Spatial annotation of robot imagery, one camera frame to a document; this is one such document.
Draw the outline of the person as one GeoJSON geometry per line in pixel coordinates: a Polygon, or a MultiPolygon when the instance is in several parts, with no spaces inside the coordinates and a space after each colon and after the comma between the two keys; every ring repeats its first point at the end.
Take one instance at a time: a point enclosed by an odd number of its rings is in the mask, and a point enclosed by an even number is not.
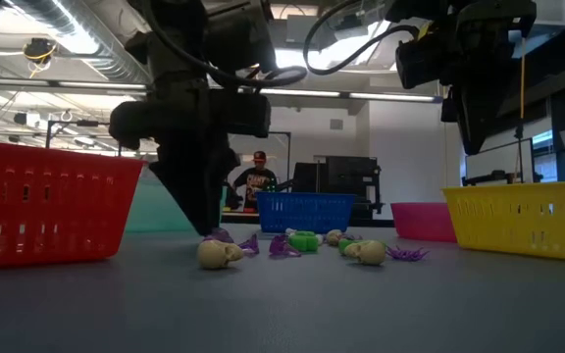
{"type": "Polygon", "coordinates": [[[232,189],[238,190],[245,187],[243,210],[257,213],[258,203],[256,193],[264,191],[268,186],[278,183],[274,172],[266,167],[267,154],[264,151],[256,151],[252,159],[254,166],[243,171],[232,183],[232,189]]]}

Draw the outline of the white ceiling duct box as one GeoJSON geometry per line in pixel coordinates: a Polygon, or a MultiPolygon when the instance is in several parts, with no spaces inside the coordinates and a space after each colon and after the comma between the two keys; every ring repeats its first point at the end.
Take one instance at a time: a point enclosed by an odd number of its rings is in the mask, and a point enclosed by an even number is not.
{"type": "Polygon", "coordinates": [[[538,26],[565,26],[565,0],[533,0],[537,4],[538,26]]]}

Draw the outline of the black tripod stand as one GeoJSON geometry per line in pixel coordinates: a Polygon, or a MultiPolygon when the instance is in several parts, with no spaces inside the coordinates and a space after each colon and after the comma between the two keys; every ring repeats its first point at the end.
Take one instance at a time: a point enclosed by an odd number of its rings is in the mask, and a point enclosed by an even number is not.
{"type": "Polygon", "coordinates": [[[524,135],[524,124],[518,123],[518,125],[515,128],[515,134],[514,134],[514,137],[517,139],[517,150],[516,150],[513,183],[524,182],[524,167],[523,167],[523,152],[522,152],[523,135],[524,135]]]}

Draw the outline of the pink plastic bowl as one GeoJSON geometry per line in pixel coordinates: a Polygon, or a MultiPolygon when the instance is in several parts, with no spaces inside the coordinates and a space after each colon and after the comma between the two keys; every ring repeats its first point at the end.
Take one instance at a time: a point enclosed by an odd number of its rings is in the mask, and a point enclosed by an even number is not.
{"type": "Polygon", "coordinates": [[[390,208],[399,237],[419,241],[457,242],[446,203],[391,203],[390,208]]]}

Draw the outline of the grey table mat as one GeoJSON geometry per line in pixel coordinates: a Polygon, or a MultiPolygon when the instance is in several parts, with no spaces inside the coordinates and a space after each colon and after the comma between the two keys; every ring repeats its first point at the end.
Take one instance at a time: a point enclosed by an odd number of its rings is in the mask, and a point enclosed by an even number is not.
{"type": "Polygon", "coordinates": [[[0,353],[565,353],[565,261],[428,243],[361,266],[331,247],[222,271],[197,235],[125,235],[92,263],[0,270],[0,353]]]}

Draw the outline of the black framed whiteboard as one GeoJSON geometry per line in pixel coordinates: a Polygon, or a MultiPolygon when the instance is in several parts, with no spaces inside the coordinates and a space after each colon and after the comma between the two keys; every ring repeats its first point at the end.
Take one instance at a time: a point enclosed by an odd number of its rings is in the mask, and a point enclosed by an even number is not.
{"type": "MultiPolygon", "coordinates": [[[[467,156],[466,173],[462,177],[463,186],[513,183],[517,141],[482,150],[479,154],[467,156]]],[[[522,140],[524,182],[537,182],[533,141],[522,140]]]]}

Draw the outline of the blue plastic basket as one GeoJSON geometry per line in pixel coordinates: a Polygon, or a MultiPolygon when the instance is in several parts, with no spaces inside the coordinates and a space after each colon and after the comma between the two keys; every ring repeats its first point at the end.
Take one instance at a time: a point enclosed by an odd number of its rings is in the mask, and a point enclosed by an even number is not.
{"type": "Polygon", "coordinates": [[[288,228],[328,233],[346,231],[354,196],[350,194],[257,192],[260,227],[263,232],[285,232],[288,228]]]}

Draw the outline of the black ceiling device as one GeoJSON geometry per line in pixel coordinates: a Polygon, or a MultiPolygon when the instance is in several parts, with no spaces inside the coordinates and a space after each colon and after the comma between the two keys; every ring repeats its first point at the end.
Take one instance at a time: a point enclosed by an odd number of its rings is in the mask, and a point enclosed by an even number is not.
{"type": "Polygon", "coordinates": [[[22,49],[23,55],[36,65],[48,64],[56,51],[55,41],[39,37],[32,38],[22,49]]]}

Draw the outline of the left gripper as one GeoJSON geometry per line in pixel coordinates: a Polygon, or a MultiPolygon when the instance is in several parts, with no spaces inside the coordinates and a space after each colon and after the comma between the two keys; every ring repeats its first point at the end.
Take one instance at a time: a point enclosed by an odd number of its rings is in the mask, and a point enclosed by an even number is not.
{"type": "Polygon", "coordinates": [[[199,234],[220,230],[220,202],[229,173],[239,165],[229,148],[229,113],[224,95],[210,89],[205,75],[169,73],[154,79],[143,101],[126,102],[110,115],[109,133],[129,149],[152,138],[177,157],[213,167],[213,178],[196,166],[151,164],[199,234]]]}

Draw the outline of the yellow plastic basket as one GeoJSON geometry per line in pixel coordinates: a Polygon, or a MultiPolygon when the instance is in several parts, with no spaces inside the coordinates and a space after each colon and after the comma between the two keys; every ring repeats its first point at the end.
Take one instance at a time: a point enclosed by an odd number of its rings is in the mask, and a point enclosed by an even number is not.
{"type": "Polygon", "coordinates": [[[461,247],[565,260],[565,182],[451,187],[443,194],[461,247]]]}

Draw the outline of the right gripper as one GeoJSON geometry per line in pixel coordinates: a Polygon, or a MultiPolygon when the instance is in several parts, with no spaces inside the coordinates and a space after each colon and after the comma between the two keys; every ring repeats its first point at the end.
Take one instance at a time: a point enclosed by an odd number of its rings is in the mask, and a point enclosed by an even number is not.
{"type": "Polygon", "coordinates": [[[458,98],[445,98],[443,123],[457,123],[467,155],[480,152],[491,121],[517,71],[510,33],[530,33],[537,17],[534,2],[453,2],[457,63],[451,87],[458,98]]]}

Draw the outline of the black robot rig frame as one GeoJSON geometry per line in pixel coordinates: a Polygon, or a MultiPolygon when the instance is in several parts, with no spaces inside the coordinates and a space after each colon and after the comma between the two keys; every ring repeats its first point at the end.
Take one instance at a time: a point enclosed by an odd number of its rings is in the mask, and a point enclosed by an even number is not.
{"type": "Polygon", "coordinates": [[[277,185],[273,186],[271,190],[288,192],[291,182],[291,133],[289,131],[272,131],[269,138],[272,148],[267,153],[267,164],[277,177],[277,185]]]}

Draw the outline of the black frame stand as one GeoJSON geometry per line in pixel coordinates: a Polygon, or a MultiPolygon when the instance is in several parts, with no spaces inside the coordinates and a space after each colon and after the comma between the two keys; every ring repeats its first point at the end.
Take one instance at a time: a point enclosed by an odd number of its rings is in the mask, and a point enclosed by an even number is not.
{"type": "Polygon", "coordinates": [[[64,130],[65,127],[68,127],[69,125],[75,125],[75,126],[81,126],[81,127],[99,127],[99,126],[108,126],[109,123],[91,121],[91,120],[78,120],[78,121],[67,121],[67,122],[65,122],[65,121],[48,121],[47,122],[47,130],[46,130],[44,147],[49,149],[51,147],[52,138],[57,136],[61,131],[64,130]],[[57,126],[59,128],[56,132],[52,131],[52,128],[54,126],[57,126]]]}

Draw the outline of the red plastic basket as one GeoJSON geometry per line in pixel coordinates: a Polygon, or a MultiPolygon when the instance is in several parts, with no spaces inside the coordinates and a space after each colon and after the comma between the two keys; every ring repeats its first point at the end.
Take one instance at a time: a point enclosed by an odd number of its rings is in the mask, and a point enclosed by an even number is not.
{"type": "Polygon", "coordinates": [[[142,167],[0,143],[0,268],[114,256],[142,167]]]}

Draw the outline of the silver ventilation duct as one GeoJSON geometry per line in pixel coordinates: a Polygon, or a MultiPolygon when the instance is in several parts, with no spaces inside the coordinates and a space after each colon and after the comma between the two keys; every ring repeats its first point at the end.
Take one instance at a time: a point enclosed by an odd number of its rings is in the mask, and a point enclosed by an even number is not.
{"type": "Polygon", "coordinates": [[[150,74],[82,0],[2,0],[110,81],[148,83],[150,74]]]}

